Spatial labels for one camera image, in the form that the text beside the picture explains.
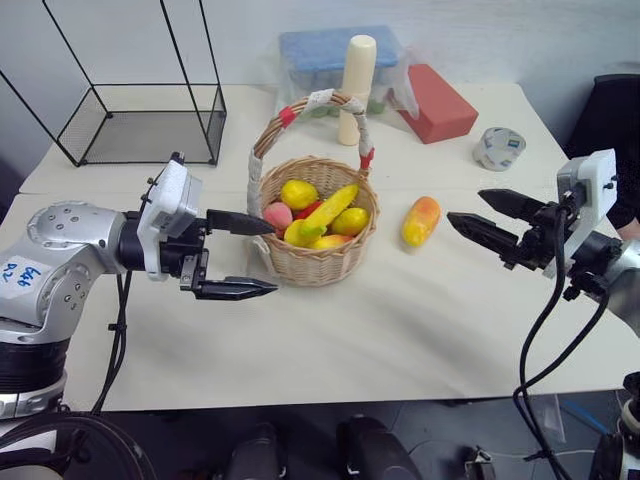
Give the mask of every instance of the table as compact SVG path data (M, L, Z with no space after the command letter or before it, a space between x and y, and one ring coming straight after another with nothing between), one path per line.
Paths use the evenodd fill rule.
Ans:
M282 286L239 303L196 301L176 280L134 274L127 357L107 410L185 409L267 404L510 395L520 346L553 284L540 272L509 272L496 255L462 238L443 219L414 254L400 246L401 219L415 190L378 192L382 214L364 263L320 289ZM444 211L499 216L469 189L433 189ZM538 198L553 189L529 187ZM39 208L69 194L19 195L0 227L0 249L16 241ZM75 199L114 209L138 205L139 192L80 192ZM245 197L205 192L201 208L242 210ZM525 225L504 218L504 228ZM215 233L209 277L262 275L241 237ZM89 409L106 368L116 315L113 277L100 277L72 338L65 401ZM581 296L562 301L531 353L539 371L595 311ZM617 388L640 364L638 339L605 314L583 345L537 393Z
M132 87L111 87L109 103L127 100ZM469 133L431 145L423 145L396 112L373 116L370 129L376 145L371 177L379 190L429 190L432 188L471 188L478 190L509 186L553 187L555 174L566 157L516 84L457 85L457 89L480 115ZM204 181L204 189L213 192L242 192L247 184L247 159L251 146L273 115L274 91L264 87L229 85L223 87L228 119L222 139L218 167L193 165L194 175ZM170 91L163 87L163 95ZM175 100L180 89L175 91ZM145 108L144 97L135 99ZM509 127L527 141L527 149L507 172L495 173L476 164L471 151L489 127ZM326 155L357 165L356 147L344 147L336 141L334 118L294 123L265 158L265 170L282 161L307 154ZM53 146L40 165L26 179L21 193L78 192L138 193L145 180L155 176L161 165L87 165L74 167Z

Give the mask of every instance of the lemon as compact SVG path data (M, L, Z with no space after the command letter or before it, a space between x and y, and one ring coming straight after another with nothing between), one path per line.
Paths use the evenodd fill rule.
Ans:
M318 191L304 180L289 180L282 186L280 197L291 210L304 210L318 200Z
M351 237L359 234L369 223L369 212L364 208L347 208L331 224L331 231Z

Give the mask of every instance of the basket handle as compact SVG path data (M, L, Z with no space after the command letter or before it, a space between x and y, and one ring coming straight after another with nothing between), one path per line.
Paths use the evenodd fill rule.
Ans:
M249 154L249 185L247 187L247 211L250 215L262 218L260 178L262 177L262 159L265 154L296 118L321 106L340 107L345 112L353 114L356 122L358 122L358 130L360 130L360 142L358 144L358 152L360 154L359 173L365 178L369 175L369 166L371 160L373 160L375 149L367 129L367 117L362 103L351 95L338 93L333 89L313 92L308 97L283 108L278 115L272 118L251 149Z

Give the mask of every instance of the blue lid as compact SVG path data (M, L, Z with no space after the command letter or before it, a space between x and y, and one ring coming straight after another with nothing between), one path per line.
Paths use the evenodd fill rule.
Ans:
M343 70L349 40L355 35L369 35L376 39L377 68L398 64L396 38L384 25L282 33L280 53L297 72Z

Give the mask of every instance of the cream cylinder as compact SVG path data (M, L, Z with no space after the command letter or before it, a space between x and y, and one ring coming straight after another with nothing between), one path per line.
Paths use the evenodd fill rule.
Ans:
M365 108L369 102L373 72L376 68L376 40L369 35L351 38L342 78L342 93L356 97ZM340 111L338 141L343 145L356 145L360 132L353 115Z

